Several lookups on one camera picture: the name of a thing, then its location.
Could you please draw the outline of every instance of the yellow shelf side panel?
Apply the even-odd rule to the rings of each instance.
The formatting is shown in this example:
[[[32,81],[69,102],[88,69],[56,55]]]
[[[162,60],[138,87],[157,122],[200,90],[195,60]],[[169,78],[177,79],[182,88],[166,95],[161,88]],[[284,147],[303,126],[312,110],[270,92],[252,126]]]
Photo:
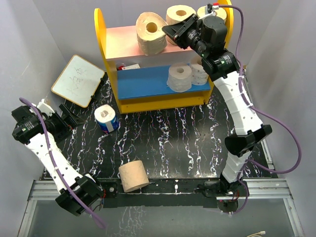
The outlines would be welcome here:
[[[231,5],[230,0],[218,0],[220,4],[229,4]],[[228,28],[228,33],[226,36],[226,47],[229,44],[229,41],[233,34],[233,24],[234,24],[234,15],[231,8],[225,8],[227,12],[226,27]],[[114,93],[116,103],[118,105],[119,112],[121,114],[132,113],[132,112],[141,112],[141,111],[151,111],[159,109],[169,109],[176,107],[185,107],[193,105],[203,105],[207,104],[211,96],[214,83],[208,79],[208,83],[211,86],[209,91],[199,91],[199,92],[188,92],[188,93],[179,93],[175,95],[164,95],[164,96],[152,96],[146,98],[138,99],[128,99],[128,100],[119,100],[118,99],[118,75],[115,61],[109,61],[106,59],[106,25],[102,15],[102,11],[99,8],[94,10],[94,25],[95,32],[100,48],[100,52],[108,73],[108,77],[111,83],[111,87]]]

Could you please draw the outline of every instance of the black marble table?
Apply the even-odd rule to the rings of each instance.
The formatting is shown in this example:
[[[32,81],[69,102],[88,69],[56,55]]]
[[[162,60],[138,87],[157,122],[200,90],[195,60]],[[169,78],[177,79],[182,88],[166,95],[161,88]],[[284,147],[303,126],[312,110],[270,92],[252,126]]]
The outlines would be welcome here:
[[[207,105],[120,115],[107,80],[88,108],[69,101],[66,105],[85,120],[73,134],[58,144],[73,167],[97,178],[119,178],[119,167],[142,160],[149,178],[216,178],[225,167],[225,137],[234,131],[234,123],[223,97],[214,88]],[[104,133],[94,118],[94,110],[111,105],[119,119],[119,128]],[[261,145],[251,159],[267,166]],[[247,177],[270,177],[270,173],[249,163]],[[44,172],[42,180],[51,179]]]

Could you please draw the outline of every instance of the gray floor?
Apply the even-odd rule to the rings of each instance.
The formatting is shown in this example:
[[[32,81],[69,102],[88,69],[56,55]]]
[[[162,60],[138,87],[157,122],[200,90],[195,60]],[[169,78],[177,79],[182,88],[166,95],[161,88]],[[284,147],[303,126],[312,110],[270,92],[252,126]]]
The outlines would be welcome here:
[[[198,206],[102,209],[98,213],[108,228],[101,230],[87,214],[75,217],[55,201],[38,201],[28,236],[245,237],[259,231],[266,231],[265,237],[294,236],[282,199],[251,199],[232,218],[214,211]]]

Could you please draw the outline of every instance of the pink shelf board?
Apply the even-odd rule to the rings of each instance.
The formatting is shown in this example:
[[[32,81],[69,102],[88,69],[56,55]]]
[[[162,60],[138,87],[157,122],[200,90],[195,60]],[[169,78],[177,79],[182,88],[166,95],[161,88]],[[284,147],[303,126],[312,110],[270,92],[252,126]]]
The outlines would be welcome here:
[[[167,42],[167,47],[161,53],[189,51],[190,48],[181,49]],[[116,60],[127,57],[143,56],[137,43],[135,26],[124,26],[107,29],[106,58]]]

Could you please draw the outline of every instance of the blue shelf board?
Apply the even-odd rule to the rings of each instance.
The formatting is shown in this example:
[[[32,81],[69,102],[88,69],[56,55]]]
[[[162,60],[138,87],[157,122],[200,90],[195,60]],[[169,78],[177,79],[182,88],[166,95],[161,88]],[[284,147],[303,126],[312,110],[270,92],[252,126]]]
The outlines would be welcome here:
[[[139,68],[118,71],[118,99],[135,99],[149,96],[178,94],[167,86],[170,66]],[[192,85],[186,92],[208,91],[209,83]]]

